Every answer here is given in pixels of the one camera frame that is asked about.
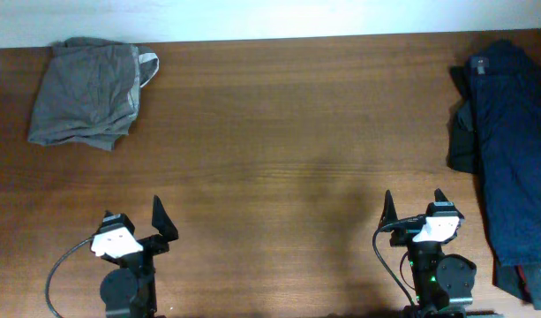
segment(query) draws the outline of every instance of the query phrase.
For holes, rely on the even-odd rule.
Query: white wall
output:
[[[541,27],[541,0],[0,0],[0,48]]]

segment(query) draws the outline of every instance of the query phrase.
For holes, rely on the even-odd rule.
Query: dark blue garment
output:
[[[469,71],[492,247],[502,266],[541,263],[541,67],[500,41]]]

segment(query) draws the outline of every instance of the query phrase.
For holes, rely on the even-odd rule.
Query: black cable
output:
[[[382,255],[379,254],[379,251],[378,251],[378,248],[376,247],[376,237],[378,236],[378,233],[380,233],[381,231],[386,231],[389,229],[389,227],[391,227],[393,224],[389,224],[389,225],[385,225],[381,228],[378,228],[375,232],[374,232],[374,236],[372,236],[372,248],[374,249],[374,253],[376,253],[376,256],[378,257],[378,260],[380,263],[382,263],[382,265],[384,265],[384,269],[387,270],[387,272],[390,274],[390,276],[395,280],[395,282],[400,286],[400,288],[402,289],[403,293],[405,293],[405,296],[407,296],[408,300],[410,301],[410,304],[412,307],[415,306],[415,303],[413,302],[413,299],[411,298],[411,295],[410,293],[408,292],[408,290],[405,289],[405,287],[403,286],[402,282],[400,282],[399,279],[397,279],[397,277],[395,276],[394,272],[390,269],[390,267],[386,264],[386,262],[384,261],[384,259],[382,258]]]
[[[402,260],[400,261],[400,276],[402,277],[402,281],[408,285],[409,288],[411,288],[412,290],[415,290],[415,288],[411,287],[411,285],[408,284],[408,282],[405,280],[405,277],[403,276],[403,261],[405,261],[405,258],[410,254],[410,252],[405,252],[402,256]]]
[[[47,306],[49,307],[50,312],[57,318],[63,318],[57,310],[52,306],[52,303],[50,302],[50,296],[49,296],[49,290],[50,290],[50,279],[52,279],[52,276],[55,275],[56,269],[58,269],[58,266],[68,257],[70,254],[76,252],[79,248],[84,246],[85,244],[91,242],[94,240],[94,236],[91,236],[89,238],[84,239],[79,244],[77,244],[75,247],[71,248],[70,251],[66,252],[66,254],[62,255],[58,261],[56,261],[55,266],[52,267],[50,270],[49,276],[47,277],[47,283],[44,286],[44,296],[47,300]]]

